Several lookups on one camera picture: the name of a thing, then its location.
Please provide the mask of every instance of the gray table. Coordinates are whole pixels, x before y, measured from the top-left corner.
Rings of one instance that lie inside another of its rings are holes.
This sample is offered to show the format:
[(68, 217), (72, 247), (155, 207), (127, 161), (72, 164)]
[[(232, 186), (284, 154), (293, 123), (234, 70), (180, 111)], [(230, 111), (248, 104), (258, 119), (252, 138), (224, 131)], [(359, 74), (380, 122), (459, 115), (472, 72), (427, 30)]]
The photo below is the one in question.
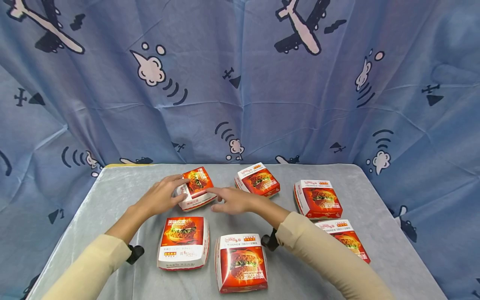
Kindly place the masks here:
[[(106, 168), (96, 180), (73, 221), (60, 239), (29, 300), (40, 299), (82, 250), (105, 232), (155, 182), (201, 165), (154, 165)], [(214, 185), (233, 186), (241, 165), (204, 165)], [(268, 165), (281, 184), (272, 201), (294, 211), (293, 185), (301, 179), (330, 180), (372, 262), (397, 299), (446, 299), (382, 199), (355, 165)], [(341, 294), (306, 264), (282, 248), (267, 251), (268, 289), (220, 295), (217, 290), (213, 241), (231, 233), (270, 234), (272, 228), (254, 214), (228, 216), (210, 211), (210, 205), (186, 213), (208, 218), (211, 249), (207, 264), (198, 270), (166, 272), (156, 267), (158, 241), (168, 216), (183, 216), (179, 207), (150, 218), (133, 238), (145, 254), (132, 266), (125, 263), (105, 285), (99, 299), (343, 299)]]

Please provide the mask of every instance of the hand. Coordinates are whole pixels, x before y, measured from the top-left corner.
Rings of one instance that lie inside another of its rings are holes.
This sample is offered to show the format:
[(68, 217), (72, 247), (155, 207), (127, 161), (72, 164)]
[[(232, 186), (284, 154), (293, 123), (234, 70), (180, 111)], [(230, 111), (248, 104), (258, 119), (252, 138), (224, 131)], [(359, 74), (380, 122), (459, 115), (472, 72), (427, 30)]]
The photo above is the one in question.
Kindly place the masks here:
[(143, 211), (147, 217), (164, 213), (187, 198), (187, 194), (172, 197), (173, 191), (187, 182), (190, 180), (183, 179), (181, 174), (167, 176), (156, 182), (134, 206)]
[(218, 195), (218, 201), (225, 200), (224, 204), (214, 204), (211, 206), (212, 211), (219, 213), (227, 213), (229, 215), (237, 215), (245, 212), (252, 212), (256, 204), (270, 202), (266, 197), (262, 197), (249, 192), (244, 192), (236, 188), (210, 188), (207, 192)]

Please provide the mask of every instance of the forearm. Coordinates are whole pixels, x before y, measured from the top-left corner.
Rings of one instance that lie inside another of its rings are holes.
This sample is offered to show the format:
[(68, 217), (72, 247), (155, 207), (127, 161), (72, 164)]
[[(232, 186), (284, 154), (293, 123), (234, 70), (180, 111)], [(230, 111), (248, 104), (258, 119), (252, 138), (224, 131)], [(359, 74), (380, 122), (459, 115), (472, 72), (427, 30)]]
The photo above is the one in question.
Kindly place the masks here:
[(107, 230), (105, 234), (119, 238), (128, 245), (140, 226), (149, 217), (150, 215), (144, 209), (132, 205), (127, 208), (120, 219), (109, 230)]
[(101, 235), (62, 274), (42, 300), (94, 300), (110, 275), (132, 252), (122, 241)]
[(276, 237), (280, 245), (314, 268), (346, 299), (394, 299), (368, 264), (306, 217), (291, 213), (280, 225)]
[(258, 197), (251, 203), (251, 212), (261, 216), (273, 228), (278, 229), (280, 223), (290, 214), (290, 211), (273, 203), (265, 197)]

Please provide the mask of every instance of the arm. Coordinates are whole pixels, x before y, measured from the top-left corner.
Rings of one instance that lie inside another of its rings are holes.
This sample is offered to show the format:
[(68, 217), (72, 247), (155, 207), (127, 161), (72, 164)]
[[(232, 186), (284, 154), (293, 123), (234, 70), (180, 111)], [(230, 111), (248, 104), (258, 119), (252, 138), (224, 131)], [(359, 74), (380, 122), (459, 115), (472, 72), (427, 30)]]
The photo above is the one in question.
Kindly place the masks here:
[(188, 182), (173, 175), (155, 183), (105, 234), (96, 238), (48, 290), (43, 300), (94, 300), (110, 275), (131, 255), (128, 244), (151, 216), (161, 214), (185, 199), (172, 198), (173, 190)]
[(388, 287), (368, 264), (309, 219), (289, 212), (265, 197), (238, 189), (210, 189), (225, 199), (214, 212), (253, 212), (277, 229), (280, 245), (332, 283), (347, 300), (393, 300)]

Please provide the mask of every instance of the white and red cardboard box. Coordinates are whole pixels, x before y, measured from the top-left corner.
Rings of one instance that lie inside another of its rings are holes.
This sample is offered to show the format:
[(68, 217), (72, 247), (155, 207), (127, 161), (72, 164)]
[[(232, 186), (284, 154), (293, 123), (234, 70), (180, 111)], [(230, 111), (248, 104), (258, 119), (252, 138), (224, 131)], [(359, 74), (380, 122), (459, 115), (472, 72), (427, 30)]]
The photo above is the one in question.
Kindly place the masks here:
[(206, 192), (206, 189), (213, 188), (213, 183), (204, 167), (183, 173), (183, 178), (190, 179), (190, 182), (177, 187), (175, 195), (187, 194), (187, 198), (179, 203), (184, 212), (199, 208), (216, 198), (215, 194)]
[(222, 294), (267, 288), (267, 258), (260, 236), (230, 234), (218, 238), (215, 274)]
[(234, 179), (237, 188), (260, 196), (271, 197), (280, 191), (280, 183), (262, 163), (241, 170)]
[(158, 245), (157, 267), (167, 271), (197, 269), (205, 265), (210, 229), (200, 216), (167, 218)]
[(343, 208), (328, 180), (300, 180), (294, 194), (300, 213), (310, 220), (342, 217)]
[(370, 257), (348, 220), (328, 220), (317, 222), (315, 225), (339, 240), (367, 264), (370, 263)]

